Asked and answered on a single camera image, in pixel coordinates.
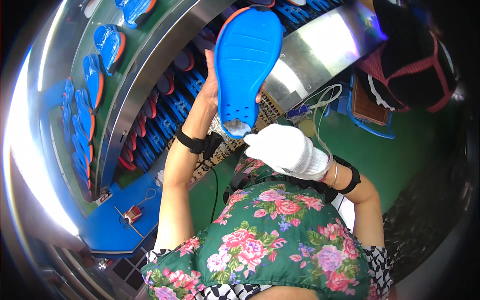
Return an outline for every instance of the wooden stick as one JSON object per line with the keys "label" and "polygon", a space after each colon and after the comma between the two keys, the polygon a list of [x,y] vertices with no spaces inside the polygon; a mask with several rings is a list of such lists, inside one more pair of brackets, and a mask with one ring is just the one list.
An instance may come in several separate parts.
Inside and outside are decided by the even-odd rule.
{"label": "wooden stick", "polygon": [[[120,210],[119,210],[116,206],[113,206],[113,207],[115,207],[115,209],[118,211],[118,213],[120,214],[120,216],[122,216],[123,218],[125,218],[125,216],[120,212]],[[134,227],[132,224],[130,224],[130,223],[129,223],[128,225],[130,225],[130,227],[132,227],[133,230],[135,230],[135,232],[138,233],[138,235],[142,237],[142,239],[144,238],[144,236],[141,235],[140,232],[138,232],[137,228],[135,228],[135,227]]]}
{"label": "wooden stick", "polygon": [[125,218],[125,216],[120,212],[120,210],[116,207],[116,206],[113,206],[115,207],[115,209],[118,211],[118,213],[120,214],[120,216],[122,216],[122,218]]}
{"label": "wooden stick", "polygon": [[135,230],[135,232],[136,232],[136,233],[138,233],[138,235],[139,235],[139,236],[141,236],[141,237],[142,237],[142,239],[143,239],[143,237],[144,237],[144,236],[143,236],[143,235],[141,235],[141,234],[140,234],[140,232],[138,232],[138,230],[137,230],[135,227],[133,227],[133,225],[132,225],[132,224],[129,224],[129,225],[130,225],[130,227],[132,227],[132,228],[133,228],[133,230]]}

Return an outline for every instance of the floral fabric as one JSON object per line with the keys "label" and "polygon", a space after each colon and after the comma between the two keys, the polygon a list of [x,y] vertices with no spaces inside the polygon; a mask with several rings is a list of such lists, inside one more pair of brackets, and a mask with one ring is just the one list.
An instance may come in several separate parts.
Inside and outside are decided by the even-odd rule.
{"label": "floral fabric", "polygon": [[323,199],[289,183],[236,191],[213,224],[142,268],[150,297],[193,299],[205,287],[252,283],[309,288],[320,299],[366,298],[365,253]]}

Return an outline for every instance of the blue insole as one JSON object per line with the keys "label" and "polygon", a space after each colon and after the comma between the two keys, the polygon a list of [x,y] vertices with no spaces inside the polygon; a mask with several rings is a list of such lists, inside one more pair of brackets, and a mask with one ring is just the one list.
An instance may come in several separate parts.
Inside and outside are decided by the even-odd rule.
{"label": "blue insole", "polygon": [[[239,119],[254,127],[259,109],[255,98],[278,59],[282,38],[280,20],[263,6],[250,7],[224,25],[215,48],[222,126]],[[224,130],[232,138],[242,137]]]}

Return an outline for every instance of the gloved hand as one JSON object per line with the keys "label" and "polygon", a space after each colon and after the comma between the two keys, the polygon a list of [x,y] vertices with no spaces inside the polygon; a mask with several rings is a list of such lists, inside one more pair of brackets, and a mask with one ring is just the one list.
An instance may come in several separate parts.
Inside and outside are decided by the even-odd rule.
{"label": "gloved hand", "polygon": [[245,150],[247,156],[262,160],[281,174],[311,178],[328,164],[328,155],[315,148],[300,129],[292,126],[271,124],[243,140],[250,145]]}

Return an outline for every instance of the metal panel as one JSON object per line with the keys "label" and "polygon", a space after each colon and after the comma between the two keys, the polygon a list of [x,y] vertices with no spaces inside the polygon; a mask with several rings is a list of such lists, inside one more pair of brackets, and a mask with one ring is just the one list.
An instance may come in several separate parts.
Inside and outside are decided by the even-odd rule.
{"label": "metal panel", "polygon": [[180,51],[208,22],[233,0],[183,0],[165,14],[158,28],[139,51],[133,65],[112,102],[102,134],[98,165],[94,170],[96,191],[108,187],[135,117],[157,79]]}
{"label": "metal panel", "polygon": [[340,6],[283,39],[265,90],[277,102],[295,91],[304,99],[385,39],[375,13]]}

